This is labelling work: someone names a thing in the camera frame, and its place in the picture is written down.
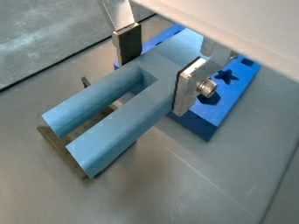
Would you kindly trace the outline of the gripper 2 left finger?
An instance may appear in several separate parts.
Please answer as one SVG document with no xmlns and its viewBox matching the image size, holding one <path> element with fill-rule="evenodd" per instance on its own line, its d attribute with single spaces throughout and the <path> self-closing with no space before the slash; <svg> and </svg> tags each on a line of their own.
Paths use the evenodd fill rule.
<svg viewBox="0 0 299 224">
<path fill-rule="evenodd" d="M 141 25 L 134 21 L 128 0 L 97 0 L 97 3 L 113 31 L 112 43 L 122 66 L 141 54 Z"/>
</svg>

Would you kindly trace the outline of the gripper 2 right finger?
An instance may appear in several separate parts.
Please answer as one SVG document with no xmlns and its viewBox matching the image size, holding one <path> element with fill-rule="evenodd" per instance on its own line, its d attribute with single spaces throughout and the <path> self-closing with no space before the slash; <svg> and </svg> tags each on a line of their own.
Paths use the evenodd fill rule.
<svg viewBox="0 0 299 224">
<path fill-rule="evenodd" d="M 210 98 L 216 92 L 217 84 L 210 76 L 239 55 L 233 50 L 218 44 L 209 38 L 204 38 L 200 45 L 201 57 L 178 71 L 176 75 L 172 112 L 182 116 L 192 107 L 197 95 Z"/>
</svg>

